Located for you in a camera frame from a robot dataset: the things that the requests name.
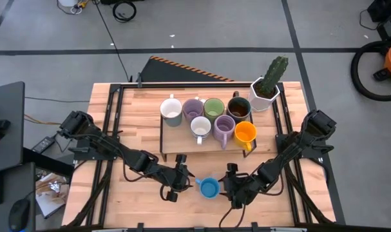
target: green mug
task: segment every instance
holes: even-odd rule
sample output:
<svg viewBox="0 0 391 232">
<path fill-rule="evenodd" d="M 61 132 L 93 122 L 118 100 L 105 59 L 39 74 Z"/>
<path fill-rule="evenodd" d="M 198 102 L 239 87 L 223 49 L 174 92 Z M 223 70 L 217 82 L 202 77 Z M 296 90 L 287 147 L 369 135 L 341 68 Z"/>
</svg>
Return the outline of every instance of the green mug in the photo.
<svg viewBox="0 0 391 232">
<path fill-rule="evenodd" d="M 214 123 L 215 119 L 224 113 L 225 105 L 220 99 L 208 99 L 204 103 L 204 116 Z"/>
</svg>

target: orange mug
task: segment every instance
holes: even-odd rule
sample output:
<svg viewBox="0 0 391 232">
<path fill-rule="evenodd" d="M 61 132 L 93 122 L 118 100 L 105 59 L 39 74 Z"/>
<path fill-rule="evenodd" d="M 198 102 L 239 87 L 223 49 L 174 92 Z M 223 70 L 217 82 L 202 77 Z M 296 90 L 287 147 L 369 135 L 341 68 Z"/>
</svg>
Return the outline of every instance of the orange mug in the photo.
<svg viewBox="0 0 391 232">
<path fill-rule="evenodd" d="M 234 139 L 237 145 L 247 151 L 253 149 L 251 142 L 257 137 L 257 129 L 251 122 L 240 122 L 235 126 Z"/>
</svg>

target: mug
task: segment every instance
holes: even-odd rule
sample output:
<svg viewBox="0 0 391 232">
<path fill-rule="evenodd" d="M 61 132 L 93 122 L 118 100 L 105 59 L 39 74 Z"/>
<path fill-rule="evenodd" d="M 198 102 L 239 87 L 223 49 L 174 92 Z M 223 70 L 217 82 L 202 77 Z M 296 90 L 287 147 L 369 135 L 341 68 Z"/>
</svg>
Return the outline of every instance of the mug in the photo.
<svg viewBox="0 0 391 232">
<path fill-rule="evenodd" d="M 215 198 L 220 193 L 220 183 L 213 177 L 195 179 L 195 182 L 200 186 L 201 195 L 207 199 Z"/>
<path fill-rule="evenodd" d="M 179 126 L 182 121 L 182 104 L 171 94 L 160 106 L 161 116 L 168 126 Z"/>
<path fill-rule="evenodd" d="M 204 103 L 204 115 L 214 123 L 215 119 L 224 113 L 225 106 L 220 99 L 208 99 Z"/>
<path fill-rule="evenodd" d="M 195 97 L 194 99 L 187 100 L 182 107 L 182 111 L 188 122 L 191 122 L 198 116 L 202 116 L 202 112 L 204 111 L 203 99 L 200 100 L 199 97 Z"/>
<path fill-rule="evenodd" d="M 221 142 L 221 147 L 225 150 L 227 141 L 233 137 L 235 121 L 228 115 L 221 115 L 214 122 L 214 138 Z"/>
<path fill-rule="evenodd" d="M 202 141 L 208 137 L 211 131 L 211 122 L 206 117 L 198 116 L 191 121 L 191 131 L 193 137 L 196 138 L 196 143 L 202 145 Z"/>
<path fill-rule="evenodd" d="M 257 129 L 251 122 L 240 122 L 235 126 L 234 138 L 237 145 L 251 151 L 251 142 L 257 137 Z"/>
<path fill-rule="evenodd" d="M 227 107 L 227 114 L 231 116 L 238 124 L 248 119 L 251 113 L 251 105 L 249 101 L 243 97 L 240 97 L 240 93 L 235 91 L 233 98 L 229 100 Z"/>
</svg>

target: computer mouse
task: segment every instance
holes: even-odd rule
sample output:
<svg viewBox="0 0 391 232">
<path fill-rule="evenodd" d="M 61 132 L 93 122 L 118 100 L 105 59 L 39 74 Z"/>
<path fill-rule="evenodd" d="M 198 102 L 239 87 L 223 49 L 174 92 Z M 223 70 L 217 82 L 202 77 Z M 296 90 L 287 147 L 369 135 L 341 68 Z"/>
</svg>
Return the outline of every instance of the computer mouse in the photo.
<svg viewBox="0 0 391 232">
<path fill-rule="evenodd" d="M 9 229 L 12 232 L 22 231 L 29 218 L 30 201 L 26 198 L 15 202 L 9 212 Z"/>
</svg>

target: white bucket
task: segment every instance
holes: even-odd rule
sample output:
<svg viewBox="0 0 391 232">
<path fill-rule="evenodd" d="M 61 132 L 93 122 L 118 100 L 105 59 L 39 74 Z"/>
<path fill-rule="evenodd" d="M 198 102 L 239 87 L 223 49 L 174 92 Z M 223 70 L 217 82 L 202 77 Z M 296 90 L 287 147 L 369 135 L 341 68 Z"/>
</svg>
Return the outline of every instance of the white bucket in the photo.
<svg viewBox="0 0 391 232">
<path fill-rule="evenodd" d="M 59 4 L 66 7 L 73 7 L 78 3 L 78 0 L 58 0 Z"/>
</svg>

